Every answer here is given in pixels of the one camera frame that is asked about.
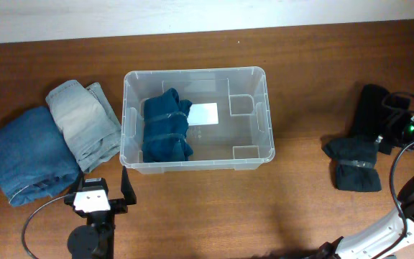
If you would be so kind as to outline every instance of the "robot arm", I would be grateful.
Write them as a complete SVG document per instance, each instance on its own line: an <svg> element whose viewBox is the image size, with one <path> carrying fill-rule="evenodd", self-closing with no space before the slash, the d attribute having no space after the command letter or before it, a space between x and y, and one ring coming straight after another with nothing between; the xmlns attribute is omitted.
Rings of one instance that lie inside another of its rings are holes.
<svg viewBox="0 0 414 259"><path fill-rule="evenodd" d="M414 244L414 221L407 219L407 223L407 237L391 249L388 254L381 255L378 259L385 258L389 254ZM335 253L340 259L371 259L391 246L400 236L402 228L402 219L398 216L397 209L393 209L388 215L365 230L341 239Z"/></svg>
<svg viewBox="0 0 414 259"><path fill-rule="evenodd" d="M114 215L127 213L127 206L137 203L134 190L123 166L121 192L124 198L108 200L108 186L103 178L82 176L73 184L65 204L86 218L86 225L74 229L68 238L72 259L112 259L114 256Z"/></svg>
<svg viewBox="0 0 414 259"><path fill-rule="evenodd" d="M399 243L395 244L402 235L404 224L395 208L360 233L340 237L334 243L325 243L315 255L307 259L383 259L414 244L414 176L404 185L397 199L407 222L406 236Z"/></svg>

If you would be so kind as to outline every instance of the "clear plastic storage box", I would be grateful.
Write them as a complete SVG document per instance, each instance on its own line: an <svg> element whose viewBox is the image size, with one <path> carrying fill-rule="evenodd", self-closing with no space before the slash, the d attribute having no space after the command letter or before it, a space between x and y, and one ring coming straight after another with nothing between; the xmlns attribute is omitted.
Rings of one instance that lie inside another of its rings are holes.
<svg viewBox="0 0 414 259"><path fill-rule="evenodd" d="M143 106L169 88L193 102L189 161L143 163ZM119 159L140 173L256 169L275 155L266 75L259 67L132 71L124 78Z"/></svg>

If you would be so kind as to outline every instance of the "folded denim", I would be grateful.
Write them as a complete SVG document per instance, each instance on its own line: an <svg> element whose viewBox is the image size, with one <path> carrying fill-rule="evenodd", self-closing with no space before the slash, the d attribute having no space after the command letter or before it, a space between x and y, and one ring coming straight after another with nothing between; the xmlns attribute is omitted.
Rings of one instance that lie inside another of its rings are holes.
<svg viewBox="0 0 414 259"><path fill-rule="evenodd" d="M80 171L47 107L0 129L0 187L12 206L56 196Z"/></svg>
<svg viewBox="0 0 414 259"><path fill-rule="evenodd" d="M99 83L66 81L46 97L54 121L81 170L90 173L119 152L121 125Z"/></svg>

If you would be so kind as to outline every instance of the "wooden table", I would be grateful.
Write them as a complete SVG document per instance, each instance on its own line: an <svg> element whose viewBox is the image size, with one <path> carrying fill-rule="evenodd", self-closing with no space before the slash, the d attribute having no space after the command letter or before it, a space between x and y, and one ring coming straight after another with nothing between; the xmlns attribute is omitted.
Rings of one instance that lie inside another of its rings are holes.
<svg viewBox="0 0 414 259"><path fill-rule="evenodd" d="M248 65L267 73L274 160L255 171L129 170L138 204L116 217L115 257L247 258L312 249L386 215L394 156L378 155L383 191L338 191L321 141L349 127L362 85L414 93L414 20L3 44L0 128L45 105L48 91L68 79L100 82L120 117L129 71ZM397 187L413 175L408 153ZM110 197L121 196L117 156L88 177L106 178ZM47 200L12 208L0 190L0 258L27 258L20 230ZM68 235L81 224L70 207L54 204L34 218L27 242L41 258L69 258ZM414 246L398 256L414 258Z"/></svg>

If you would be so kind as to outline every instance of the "light gray jeans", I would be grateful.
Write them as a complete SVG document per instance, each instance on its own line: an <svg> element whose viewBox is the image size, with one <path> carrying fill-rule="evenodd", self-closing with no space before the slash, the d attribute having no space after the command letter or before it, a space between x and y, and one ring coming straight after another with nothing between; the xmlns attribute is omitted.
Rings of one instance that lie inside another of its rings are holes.
<svg viewBox="0 0 414 259"><path fill-rule="evenodd" d="M121 125L99 83L66 81L46 97L50 113L84 173L119 152Z"/></svg>

